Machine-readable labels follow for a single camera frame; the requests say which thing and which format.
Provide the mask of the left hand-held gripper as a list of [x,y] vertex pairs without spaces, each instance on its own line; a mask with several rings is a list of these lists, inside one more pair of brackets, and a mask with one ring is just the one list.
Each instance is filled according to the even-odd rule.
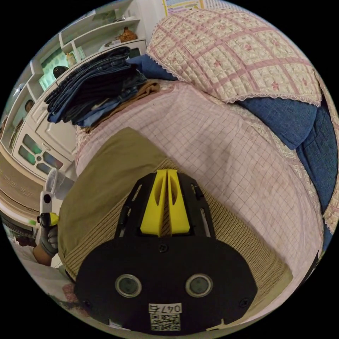
[[37,222],[42,228],[50,228],[56,226],[59,222],[59,216],[56,213],[41,213],[37,216]]

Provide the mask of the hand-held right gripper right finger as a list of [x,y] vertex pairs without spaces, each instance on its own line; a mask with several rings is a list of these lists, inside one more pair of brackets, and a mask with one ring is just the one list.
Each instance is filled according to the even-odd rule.
[[168,212],[171,235],[188,234],[190,224],[186,213],[177,170],[167,170]]

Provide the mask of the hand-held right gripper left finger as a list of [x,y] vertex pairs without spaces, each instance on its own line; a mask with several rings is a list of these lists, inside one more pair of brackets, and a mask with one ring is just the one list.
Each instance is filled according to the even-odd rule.
[[161,235],[166,190],[167,170],[157,170],[141,222],[140,231],[142,234],[157,237]]

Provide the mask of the person's left hand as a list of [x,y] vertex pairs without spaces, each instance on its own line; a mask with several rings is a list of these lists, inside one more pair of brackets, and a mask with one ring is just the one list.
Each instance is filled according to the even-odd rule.
[[44,252],[54,257],[58,253],[58,226],[41,227],[40,242],[39,245]]

